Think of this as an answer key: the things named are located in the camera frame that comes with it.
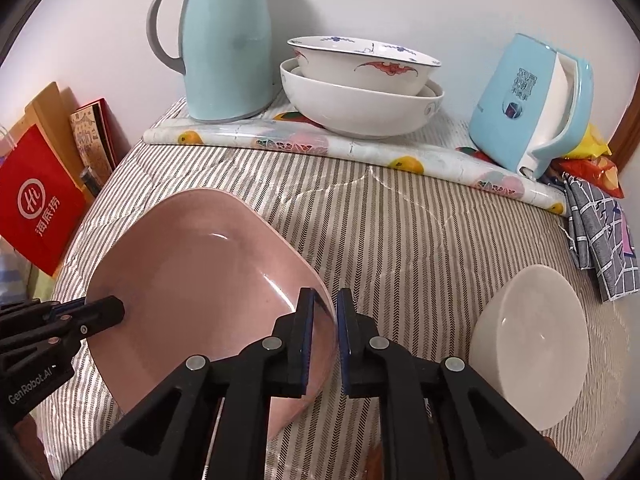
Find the red bat design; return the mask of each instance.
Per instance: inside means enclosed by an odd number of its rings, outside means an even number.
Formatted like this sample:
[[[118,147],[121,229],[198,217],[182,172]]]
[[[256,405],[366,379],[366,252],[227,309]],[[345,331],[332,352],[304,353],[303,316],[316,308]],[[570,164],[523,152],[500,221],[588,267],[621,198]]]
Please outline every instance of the red bat design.
[[[363,63],[361,65],[358,65],[356,68],[354,68],[353,71],[355,72],[361,66],[369,66],[369,65],[377,68],[378,70],[382,70],[382,72],[384,72],[387,75],[403,74],[405,72],[409,72],[410,70],[413,70],[415,72],[415,76],[418,77],[418,71],[411,66],[400,66],[399,63],[384,63],[382,61],[369,61],[368,63]]]
[[[305,58],[305,59],[306,59],[306,56],[305,56],[304,54],[302,54],[302,52],[300,52],[300,51],[299,51],[298,49],[296,49],[296,48],[294,48],[294,49],[293,49],[293,53],[296,55],[296,57],[300,57],[300,56],[302,56],[303,58]]]

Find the blue pitcher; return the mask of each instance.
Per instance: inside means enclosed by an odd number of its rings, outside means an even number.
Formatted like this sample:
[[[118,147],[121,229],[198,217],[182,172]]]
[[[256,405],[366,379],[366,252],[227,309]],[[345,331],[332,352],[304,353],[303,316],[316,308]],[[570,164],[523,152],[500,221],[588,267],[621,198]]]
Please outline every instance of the blue pitcher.
[[[184,0],[177,58],[158,40],[161,2],[151,4],[146,36],[158,59],[184,75],[192,118],[237,120],[270,104],[271,20],[266,0]]]

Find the qr code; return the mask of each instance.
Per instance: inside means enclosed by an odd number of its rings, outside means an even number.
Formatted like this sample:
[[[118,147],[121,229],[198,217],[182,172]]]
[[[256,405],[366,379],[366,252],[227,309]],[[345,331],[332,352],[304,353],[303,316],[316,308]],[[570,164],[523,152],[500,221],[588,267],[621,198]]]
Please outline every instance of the qr code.
[[[518,75],[513,82],[511,92],[516,94],[520,99],[526,101],[531,95],[534,85],[538,78],[531,72],[527,72],[523,68],[518,69]]]

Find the red snack bag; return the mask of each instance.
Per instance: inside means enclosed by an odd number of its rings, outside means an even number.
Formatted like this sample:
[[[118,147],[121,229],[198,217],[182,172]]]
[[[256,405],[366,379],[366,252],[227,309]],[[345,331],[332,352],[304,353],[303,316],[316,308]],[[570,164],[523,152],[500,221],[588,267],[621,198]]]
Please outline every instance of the red snack bag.
[[[0,166],[0,236],[53,275],[84,208],[82,192],[32,126]]]
[[[614,198],[625,197],[618,183],[618,168],[606,156],[571,160],[556,158],[551,163],[551,167],[556,171],[565,171],[570,175],[586,180]]]

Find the silver rivet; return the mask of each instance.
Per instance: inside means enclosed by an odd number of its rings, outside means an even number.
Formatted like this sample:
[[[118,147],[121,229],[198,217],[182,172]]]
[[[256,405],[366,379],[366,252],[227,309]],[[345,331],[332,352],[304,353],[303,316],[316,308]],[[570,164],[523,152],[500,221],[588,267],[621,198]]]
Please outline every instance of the silver rivet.
[[[266,337],[262,340],[262,346],[267,350],[277,350],[282,346],[282,339],[275,336]]]
[[[450,357],[444,361],[444,365],[452,372],[461,372],[465,369],[465,362],[459,357]]]
[[[201,355],[192,355],[187,359],[187,368],[189,370],[200,370],[206,363],[206,360]]]
[[[389,339],[382,337],[381,335],[377,335],[369,339],[369,345],[371,348],[375,348],[376,350],[384,350],[389,346]]]

